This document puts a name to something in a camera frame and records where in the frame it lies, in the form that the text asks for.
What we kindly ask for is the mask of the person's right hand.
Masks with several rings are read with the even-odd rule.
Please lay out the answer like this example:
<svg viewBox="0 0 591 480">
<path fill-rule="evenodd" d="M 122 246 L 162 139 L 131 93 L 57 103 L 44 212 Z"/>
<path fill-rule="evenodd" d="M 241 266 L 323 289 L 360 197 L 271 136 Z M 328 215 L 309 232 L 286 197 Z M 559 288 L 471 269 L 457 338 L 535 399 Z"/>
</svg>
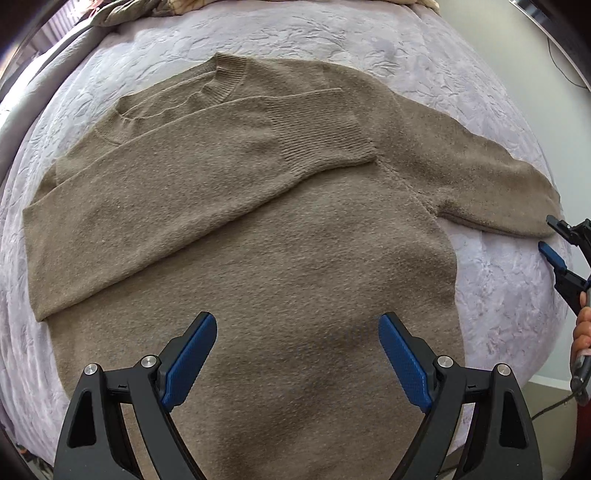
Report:
<svg viewBox="0 0 591 480">
<path fill-rule="evenodd" d="M 585 306 L 580 310 L 577 316 L 575 329 L 573 330 L 570 362 L 571 376 L 574 376 L 578 369 L 578 359 L 581 356 L 589 355 L 590 353 L 590 326 L 590 307 Z"/>
</svg>

